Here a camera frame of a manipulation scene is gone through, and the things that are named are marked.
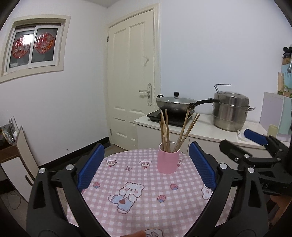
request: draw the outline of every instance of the pot lid handle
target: pot lid handle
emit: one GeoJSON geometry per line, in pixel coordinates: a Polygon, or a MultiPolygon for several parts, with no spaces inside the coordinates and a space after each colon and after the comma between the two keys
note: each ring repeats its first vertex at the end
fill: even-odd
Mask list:
{"type": "Polygon", "coordinates": [[[216,89],[216,91],[218,93],[219,90],[218,90],[217,86],[232,86],[232,85],[231,84],[215,84],[214,87],[215,87],[215,89],[216,89]]]}

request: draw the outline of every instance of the faucet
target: faucet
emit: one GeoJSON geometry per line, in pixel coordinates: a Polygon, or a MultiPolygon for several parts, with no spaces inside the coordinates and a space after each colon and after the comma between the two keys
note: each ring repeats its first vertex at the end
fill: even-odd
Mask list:
{"type": "Polygon", "coordinates": [[[288,71],[289,73],[291,73],[291,71],[292,71],[292,55],[291,55],[291,59],[290,59],[290,65],[289,65],[287,71],[288,71]]]}

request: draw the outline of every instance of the tablecloth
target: tablecloth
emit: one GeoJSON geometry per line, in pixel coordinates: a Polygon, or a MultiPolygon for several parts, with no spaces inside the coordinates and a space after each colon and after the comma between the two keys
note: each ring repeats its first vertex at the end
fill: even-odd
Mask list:
{"type": "MultiPolygon", "coordinates": [[[[182,237],[207,204],[205,187],[191,158],[180,154],[177,170],[157,170],[158,149],[125,151],[104,158],[82,196],[112,237],[144,230],[147,237],[182,237]]],[[[224,223],[232,205],[228,198],[217,224],[224,223]]],[[[77,225],[68,206],[67,219],[77,225]]]]}

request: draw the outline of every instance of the stainless steel pot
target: stainless steel pot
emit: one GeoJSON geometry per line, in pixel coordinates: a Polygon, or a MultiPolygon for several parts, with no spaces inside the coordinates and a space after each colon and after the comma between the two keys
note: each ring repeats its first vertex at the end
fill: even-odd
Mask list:
{"type": "Polygon", "coordinates": [[[231,132],[241,130],[246,121],[248,111],[255,110],[255,108],[250,108],[249,98],[245,95],[219,91],[217,88],[219,85],[231,86],[231,84],[214,85],[217,91],[214,94],[214,99],[220,100],[220,103],[213,104],[214,125],[231,132]]]}
{"type": "Polygon", "coordinates": [[[175,92],[174,97],[165,97],[164,95],[158,95],[156,98],[157,106],[161,110],[166,110],[168,113],[173,114],[186,114],[187,110],[192,111],[197,105],[205,103],[218,103],[219,100],[200,100],[179,98],[179,93],[175,92]]]}

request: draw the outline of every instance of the window frame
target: window frame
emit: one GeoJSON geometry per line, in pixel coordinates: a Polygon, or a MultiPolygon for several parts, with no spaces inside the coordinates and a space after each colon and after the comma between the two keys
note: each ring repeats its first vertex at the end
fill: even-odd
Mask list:
{"type": "Polygon", "coordinates": [[[34,75],[46,72],[57,72],[64,70],[64,56],[65,56],[65,45],[67,39],[67,33],[69,28],[69,22],[71,17],[65,15],[29,15],[19,18],[12,19],[10,31],[7,33],[6,38],[3,43],[1,55],[0,55],[0,83],[24,77],[28,75],[34,75]],[[24,31],[22,29],[17,29],[25,25],[36,25],[33,27],[28,26],[28,29],[34,29],[33,45],[30,47],[29,54],[29,64],[21,65],[14,68],[9,68],[11,49],[15,34],[17,32],[24,31]],[[34,39],[36,37],[37,29],[41,28],[58,28],[56,39],[53,61],[43,61],[43,62],[31,62],[32,50],[34,47],[34,39]]]}

